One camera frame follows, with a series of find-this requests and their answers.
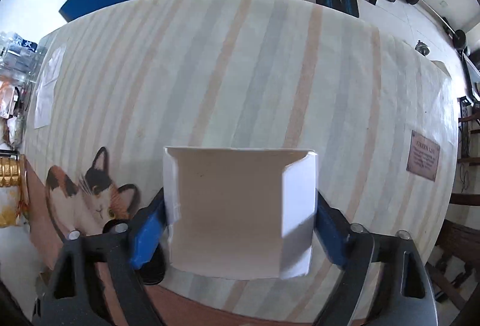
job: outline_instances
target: cat face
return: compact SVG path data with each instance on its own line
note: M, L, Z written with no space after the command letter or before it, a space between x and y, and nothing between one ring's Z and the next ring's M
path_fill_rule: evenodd
M111 219L128 219L129 206L137 196L133 184L120 188L109 176L109 155L102 147L95 156L92 166L80 179L83 198L94 219L102 226Z

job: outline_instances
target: white box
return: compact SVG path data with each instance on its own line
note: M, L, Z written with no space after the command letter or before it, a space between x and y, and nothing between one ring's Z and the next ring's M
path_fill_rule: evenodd
M171 265L235 280L307 274L316 173L309 150L166 147Z

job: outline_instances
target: screw head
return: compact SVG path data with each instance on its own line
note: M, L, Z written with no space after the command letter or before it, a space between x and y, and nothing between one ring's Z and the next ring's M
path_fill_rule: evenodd
M407 241L412 239L412 237L410 236L410 233L405 230L398 230L397 237L400 237L401 239L407 240Z
M360 223L352 223L350 225L350 230L353 232L361 233L365 231L365 228Z
M115 232L120 234L121 232L125 232L128 230L128 224L126 223L118 223L118 225L115 226Z
M68 234L68 239L69 240L76 240L78 237L80 237L80 231L74 230L70 234Z

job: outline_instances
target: calico cat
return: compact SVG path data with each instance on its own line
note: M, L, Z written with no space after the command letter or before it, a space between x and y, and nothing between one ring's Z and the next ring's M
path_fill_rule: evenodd
M92 166L76 185L59 166L52 166L46 176L46 205L58 235L60 223L67 231L85 235L101 234L109 220L128 219L139 201L133 184L117 188L109 177L109 154L101 147Z

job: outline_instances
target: white paper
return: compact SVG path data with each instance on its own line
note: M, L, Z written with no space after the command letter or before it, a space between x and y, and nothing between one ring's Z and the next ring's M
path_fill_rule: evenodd
M163 173L173 267L235 280L308 273L314 152L167 147Z
M40 128L50 124L55 84L57 83L57 78L60 73L64 53L65 46L60 46L56 49L40 75L34 128Z

